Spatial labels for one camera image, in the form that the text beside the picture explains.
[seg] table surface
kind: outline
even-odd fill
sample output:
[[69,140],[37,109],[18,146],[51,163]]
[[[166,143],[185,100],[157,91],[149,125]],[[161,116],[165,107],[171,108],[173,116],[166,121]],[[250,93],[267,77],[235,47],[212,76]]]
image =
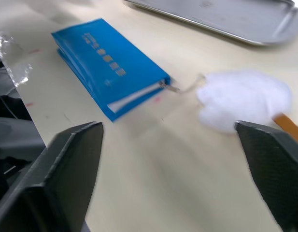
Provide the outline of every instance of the table surface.
[[179,87],[198,73],[257,69],[289,84],[298,124],[298,37],[256,48],[121,0],[0,0],[0,30],[27,53],[32,70],[18,86],[48,144],[68,127],[105,127],[97,185],[87,222],[92,232],[281,231],[261,200],[236,135],[201,125],[194,93],[169,91],[117,122],[105,117],[56,52],[51,32],[102,17],[167,71]]

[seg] metal tray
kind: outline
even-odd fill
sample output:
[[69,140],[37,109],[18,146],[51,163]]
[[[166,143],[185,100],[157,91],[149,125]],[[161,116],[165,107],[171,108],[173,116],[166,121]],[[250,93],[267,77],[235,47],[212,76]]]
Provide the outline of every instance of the metal tray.
[[253,45],[298,34],[298,8],[282,0],[126,0]]

